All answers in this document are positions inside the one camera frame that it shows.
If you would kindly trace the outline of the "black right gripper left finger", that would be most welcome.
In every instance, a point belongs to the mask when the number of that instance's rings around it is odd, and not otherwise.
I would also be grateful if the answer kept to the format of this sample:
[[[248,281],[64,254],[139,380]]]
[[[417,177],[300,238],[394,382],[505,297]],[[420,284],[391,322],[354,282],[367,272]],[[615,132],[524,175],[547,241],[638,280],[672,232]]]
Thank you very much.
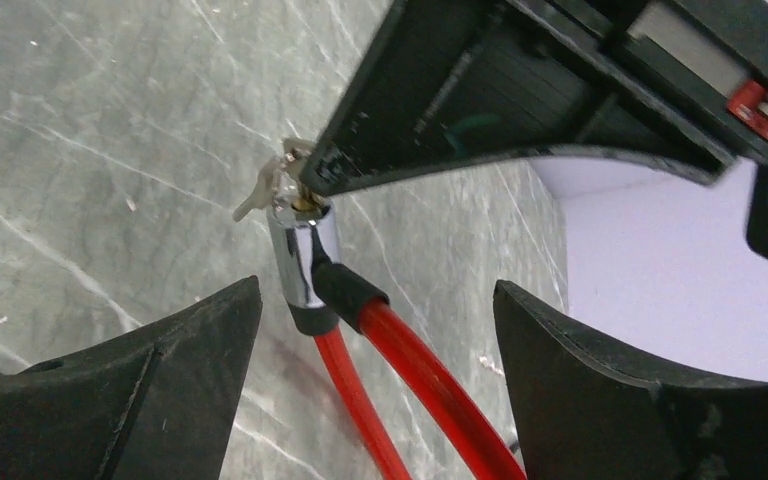
[[[90,348],[0,374],[0,479],[216,479],[262,312],[248,277]]]

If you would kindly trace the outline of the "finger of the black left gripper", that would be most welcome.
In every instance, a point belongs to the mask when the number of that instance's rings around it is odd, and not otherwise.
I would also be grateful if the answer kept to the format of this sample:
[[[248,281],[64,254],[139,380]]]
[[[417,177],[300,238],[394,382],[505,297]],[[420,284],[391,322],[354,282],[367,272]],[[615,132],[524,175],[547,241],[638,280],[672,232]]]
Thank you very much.
[[[529,157],[708,185],[736,155],[543,1],[396,1],[301,179],[335,196]]]

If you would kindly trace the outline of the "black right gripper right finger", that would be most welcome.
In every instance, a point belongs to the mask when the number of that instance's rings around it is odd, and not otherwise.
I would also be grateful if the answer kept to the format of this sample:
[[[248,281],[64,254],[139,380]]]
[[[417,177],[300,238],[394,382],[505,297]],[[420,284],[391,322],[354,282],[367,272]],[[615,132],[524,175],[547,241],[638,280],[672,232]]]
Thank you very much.
[[[496,283],[499,349],[531,479],[768,479],[768,383],[645,352]]]

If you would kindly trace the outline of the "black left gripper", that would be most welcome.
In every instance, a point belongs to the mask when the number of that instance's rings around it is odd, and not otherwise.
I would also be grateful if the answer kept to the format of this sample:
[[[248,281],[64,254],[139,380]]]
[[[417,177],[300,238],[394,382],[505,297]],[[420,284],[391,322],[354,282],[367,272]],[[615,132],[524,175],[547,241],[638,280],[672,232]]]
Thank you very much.
[[[757,163],[746,241],[768,260],[768,3],[551,1],[546,14]]]

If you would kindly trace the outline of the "small silver keys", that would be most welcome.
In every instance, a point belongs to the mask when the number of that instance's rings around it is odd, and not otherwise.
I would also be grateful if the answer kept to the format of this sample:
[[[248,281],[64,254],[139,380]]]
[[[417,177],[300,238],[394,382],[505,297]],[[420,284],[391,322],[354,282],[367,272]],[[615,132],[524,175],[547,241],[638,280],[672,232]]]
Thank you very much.
[[[282,148],[282,153],[271,157],[260,169],[251,193],[232,214],[235,222],[240,222],[253,210],[276,206],[282,198],[288,198],[294,209],[303,212],[322,205],[322,201],[300,178],[315,143],[290,137],[282,141]]]

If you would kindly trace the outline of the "red cable bike lock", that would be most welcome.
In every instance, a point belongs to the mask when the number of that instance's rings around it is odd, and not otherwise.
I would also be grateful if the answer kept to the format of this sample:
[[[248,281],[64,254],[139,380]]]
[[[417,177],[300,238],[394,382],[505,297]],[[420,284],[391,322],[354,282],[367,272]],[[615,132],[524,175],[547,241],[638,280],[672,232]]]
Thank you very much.
[[[266,218],[287,306],[320,357],[385,479],[410,474],[360,379],[340,331],[364,337],[423,404],[477,479],[523,479],[524,469],[476,403],[393,311],[385,293],[340,261],[336,209],[278,200]]]

